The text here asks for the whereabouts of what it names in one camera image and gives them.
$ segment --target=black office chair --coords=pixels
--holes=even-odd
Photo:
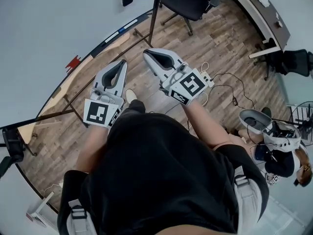
[[[265,46],[272,48],[275,47],[276,44],[275,41],[270,38]],[[256,44],[256,47],[262,50],[260,45]],[[310,71],[313,71],[313,54],[307,52],[305,49],[272,52],[264,55],[264,59],[254,62],[254,65],[262,62],[266,62],[267,64],[267,76],[264,78],[265,81],[268,79],[269,71],[275,71],[283,75],[293,72],[306,77],[310,75]]]
[[[266,49],[276,47],[276,43],[274,39],[270,38],[268,43],[265,44]],[[259,50],[263,50],[259,44],[256,44],[255,47]],[[266,63],[266,77],[264,78],[265,81],[269,78],[270,71],[276,71],[280,73],[285,73],[285,69],[283,67],[283,54],[284,52],[279,50],[276,52],[272,52],[262,56],[258,61],[254,62],[254,65],[259,63]]]
[[[174,11],[174,14],[168,19],[161,22],[161,25],[172,18],[180,15],[184,18],[189,32],[188,35],[193,35],[193,30],[189,20],[197,21],[202,19],[202,15],[207,13],[212,7],[218,6],[220,0],[161,0],[160,7],[164,4],[170,10]]]
[[[0,147],[6,147],[10,156],[4,157],[0,163],[0,179],[7,172],[11,165],[23,161],[24,151],[26,148],[33,156],[37,155],[37,153],[32,153],[28,146],[24,143],[17,129],[3,129],[2,135],[4,144],[0,144]]]
[[[287,73],[294,72],[308,77],[313,70],[313,55],[305,49],[286,50],[283,55],[283,65]]]

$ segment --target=black cable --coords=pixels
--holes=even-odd
[[[180,105],[180,103],[174,105],[171,109],[169,109],[166,113],[164,113],[164,115],[166,115],[167,113],[169,113],[172,109],[174,109],[176,106]]]
[[[252,101],[250,98],[248,98],[248,97],[246,96],[244,82],[243,82],[240,78],[238,78],[237,76],[235,76],[234,74],[229,73],[229,72],[226,72],[226,73],[218,73],[218,74],[215,74],[215,75],[213,76],[213,78],[211,79],[211,81],[213,81],[213,79],[214,79],[216,76],[218,76],[218,75],[226,75],[226,74],[229,74],[229,75],[232,75],[232,76],[236,77],[236,78],[243,84],[244,96],[245,96],[246,99],[248,99],[248,100],[250,100],[250,101],[252,102],[253,109],[255,110],[255,106],[254,106],[253,101]]]
[[[233,93],[233,98],[235,98],[236,99],[236,97],[235,97],[235,94],[234,94],[234,88],[232,87],[232,86],[230,86],[230,85],[228,85],[228,84],[221,84],[221,85],[214,85],[213,87],[212,87],[212,89],[210,90],[210,92],[209,92],[209,95],[207,96],[207,101],[209,101],[209,98],[210,98],[210,95],[211,95],[211,92],[214,90],[214,88],[215,87],[219,87],[219,86],[228,86],[228,87],[230,87],[231,88],[231,90],[232,90],[232,93]],[[239,108],[241,108],[241,109],[244,109],[245,110],[245,108],[244,107],[241,107],[240,105],[236,105],[236,106],[238,106]]]

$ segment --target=cable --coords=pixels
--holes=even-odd
[[[164,115],[168,114],[172,109],[174,109],[176,106],[180,105],[180,103],[174,105],[171,109],[169,109],[166,113],[164,113]]]
[[[206,95],[206,101],[202,104],[202,106],[206,106],[208,101],[209,101],[209,95],[205,92],[202,92],[201,94],[205,94]]]
[[[229,74],[229,75],[232,75],[232,76],[236,77],[236,78],[243,84],[244,96],[245,96],[246,99],[248,99],[248,100],[250,100],[250,101],[252,102],[253,109],[255,110],[255,106],[254,106],[253,101],[252,101],[250,98],[248,98],[248,97],[246,96],[244,82],[243,82],[240,78],[238,78],[237,76],[235,76],[234,74],[229,73],[229,72],[226,72],[226,73],[218,73],[218,74],[215,74],[215,75],[213,76],[213,78],[211,78],[211,81],[213,81],[213,79],[214,79],[216,76],[218,76],[218,75],[226,75],[226,74]]]
[[[228,87],[230,87],[231,90],[232,90],[232,93],[233,93],[233,100],[235,100],[235,102],[237,102],[237,104],[234,103],[234,105],[235,105],[235,106],[238,106],[239,108],[245,110],[244,107],[241,107],[241,106],[238,104],[237,98],[236,98],[235,95],[234,95],[234,88],[233,88],[232,86],[228,85],[228,84],[214,85],[214,86],[212,87],[212,89],[210,90],[210,92],[209,92],[209,95],[208,95],[208,97],[207,97],[207,101],[209,101],[210,95],[211,95],[212,91],[214,90],[214,88],[215,88],[215,87],[219,87],[219,86],[228,86]]]
[[[205,70],[202,70],[204,64],[207,64],[207,68],[206,68]],[[210,67],[209,63],[208,63],[208,62],[204,62],[204,63],[201,65],[201,72],[200,72],[200,74],[203,73],[203,72],[205,72],[205,71],[207,71],[207,70],[209,69],[209,67]]]
[[[52,184],[50,187],[48,187],[47,189],[44,190],[44,194],[43,194],[43,197],[45,197],[45,191],[52,188],[53,186],[59,186],[61,187],[60,185],[56,185],[56,184]]]

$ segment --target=forearm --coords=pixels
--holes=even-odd
[[[92,125],[88,130],[83,149],[79,153],[76,169],[83,172],[91,172],[103,155],[103,146],[107,142],[108,129]]]
[[[209,147],[232,143],[227,132],[217,123],[198,101],[194,100],[183,109],[197,136]]]

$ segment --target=white cable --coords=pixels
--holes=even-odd
[[[61,187],[60,185],[52,184],[50,187],[48,187],[47,189],[44,190],[44,195],[43,195],[43,197],[45,197],[45,191],[48,190],[48,189],[50,189],[50,188],[52,188],[53,186],[59,186],[59,187]]]
[[[207,68],[206,68],[205,70],[202,70],[204,64],[207,64]],[[208,62],[204,62],[204,63],[201,65],[201,72],[200,72],[200,73],[203,73],[203,72],[207,71],[207,70],[209,69],[209,67],[210,67],[209,63],[208,63]]]
[[[188,65],[189,66],[189,64],[187,62],[182,62],[181,65],[179,65],[179,67],[182,66],[182,65],[185,65],[185,66]]]
[[[205,92],[202,92],[202,94],[206,94],[206,101],[202,104],[202,106],[206,106],[207,102],[209,101],[209,95]]]

